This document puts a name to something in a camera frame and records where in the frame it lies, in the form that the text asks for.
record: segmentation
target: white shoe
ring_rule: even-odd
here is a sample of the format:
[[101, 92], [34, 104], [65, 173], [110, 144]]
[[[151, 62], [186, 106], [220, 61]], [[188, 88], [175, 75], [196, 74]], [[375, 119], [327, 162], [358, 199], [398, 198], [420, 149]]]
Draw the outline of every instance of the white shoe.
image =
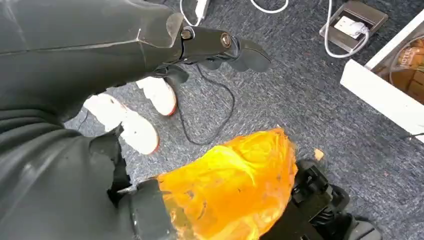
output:
[[135, 83], [138, 88], [143, 89], [146, 98], [151, 101], [160, 114], [171, 116], [175, 112], [177, 97], [172, 87], [163, 78], [149, 76]]
[[151, 154], [159, 147], [159, 136], [153, 125], [137, 112], [105, 93], [93, 95], [84, 102], [104, 130], [109, 132], [122, 123], [121, 137], [141, 154]]

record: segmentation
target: floor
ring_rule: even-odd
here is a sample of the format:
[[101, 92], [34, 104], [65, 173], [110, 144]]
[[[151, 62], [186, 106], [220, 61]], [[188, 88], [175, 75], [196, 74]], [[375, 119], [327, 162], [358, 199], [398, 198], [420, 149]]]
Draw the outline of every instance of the floor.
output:
[[[194, 0], [185, 2], [189, 5]], [[258, 2], [265, 7], [282, 4], [280, 0]], [[424, 8], [424, 1], [363, 2], [389, 15], [370, 44], [353, 57], [364, 64]], [[178, 10], [177, 0], [165, 4]], [[159, 115], [135, 84], [109, 89], [150, 120], [160, 135], [159, 150], [148, 156], [123, 142], [132, 181], [183, 166], [235, 136], [279, 125], [297, 144], [300, 156], [312, 155], [314, 148], [324, 152], [329, 180], [350, 193], [349, 211], [375, 221], [384, 239], [424, 239], [424, 144], [404, 139], [404, 130], [340, 85], [347, 60], [327, 56], [318, 34], [326, 22], [327, 7], [327, 0], [292, 0], [286, 11], [265, 14], [249, 0], [211, 0], [202, 26], [258, 42], [273, 59], [265, 73], [239, 73], [228, 65], [207, 72], [236, 97], [233, 116], [211, 145], [189, 143], [178, 114]], [[206, 139], [229, 111], [230, 96], [200, 80], [193, 67], [185, 68], [191, 77], [176, 89], [180, 107], [189, 134], [196, 140]], [[77, 128], [85, 114], [82, 109], [67, 127]], [[103, 133], [104, 127], [89, 115], [80, 130], [94, 136]]]

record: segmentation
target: white cable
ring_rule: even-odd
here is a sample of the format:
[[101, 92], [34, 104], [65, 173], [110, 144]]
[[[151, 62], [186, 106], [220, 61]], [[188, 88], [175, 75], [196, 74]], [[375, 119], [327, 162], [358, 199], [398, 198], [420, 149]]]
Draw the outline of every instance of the white cable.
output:
[[356, 54], [360, 50], [362, 50], [365, 45], [367, 44], [368, 40], [370, 39], [370, 30], [362, 23], [362, 22], [356, 22], [354, 24], [362, 24], [363, 26], [357, 31], [357, 33], [365, 34], [365, 39], [363, 40], [362, 44], [352, 51], [350, 51], [347, 54], [334, 54], [330, 51], [329, 48], [329, 28], [331, 23], [331, 17], [332, 17], [332, 9], [333, 8], [333, 0], [329, 0], [329, 6], [328, 6], [328, 16], [327, 16], [327, 24], [325, 25], [325, 35], [324, 35], [324, 45], [325, 50], [327, 51], [328, 55], [330, 55], [333, 58], [336, 59], [344, 59], [351, 57], [352, 55]]
[[200, 22], [202, 21], [201, 17], [197, 16], [197, 22], [196, 24], [192, 24], [186, 17], [186, 15], [184, 14], [183, 11], [183, 0], [179, 0], [179, 10], [181, 11], [182, 16], [184, 17], [184, 20], [188, 23], [188, 25], [192, 26], [192, 27], [198, 27], [200, 25]]
[[259, 9], [260, 11], [262, 11], [262, 12], [264, 12], [264, 13], [266, 13], [266, 14], [277, 14], [277, 13], [279, 13], [279, 12], [282, 12], [284, 9], [286, 9], [287, 8], [287, 6], [289, 5], [289, 0], [285, 0], [285, 4], [284, 4], [284, 6], [282, 6], [281, 8], [279, 8], [279, 9], [277, 9], [277, 10], [267, 10], [267, 9], [264, 9], [264, 8], [262, 8], [261, 6], [259, 6], [256, 2], [255, 2], [255, 0], [250, 0], [251, 1], [251, 3], [253, 4], [253, 6], [255, 7], [255, 8], [257, 8], [257, 9]]

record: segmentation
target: black robotic leg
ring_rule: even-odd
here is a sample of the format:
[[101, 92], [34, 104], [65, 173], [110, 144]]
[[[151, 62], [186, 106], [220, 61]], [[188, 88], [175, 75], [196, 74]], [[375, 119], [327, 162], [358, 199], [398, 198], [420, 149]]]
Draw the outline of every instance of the black robotic leg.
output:
[[364, 219], [346, 213], [349, 195], [329, 184], [314, 161], [298, 161], [291, 200], [261, 240], [381, 240], [379, 231]]

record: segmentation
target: white furniture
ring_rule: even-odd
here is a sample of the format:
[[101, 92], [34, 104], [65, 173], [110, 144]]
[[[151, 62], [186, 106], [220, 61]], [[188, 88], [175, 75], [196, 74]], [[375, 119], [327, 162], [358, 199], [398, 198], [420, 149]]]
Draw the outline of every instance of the white furniture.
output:
[[[424, 35], [424, 10], [384, 46], [365, 66], [350, 60], [340, 83], [352, 93], [411, 133], [424, 133], [424, 105], [374, 74], [378, 66], [388, 66], [390, 59], [408, 41]], [[424, 143], [424, 136], [418, 136]]]

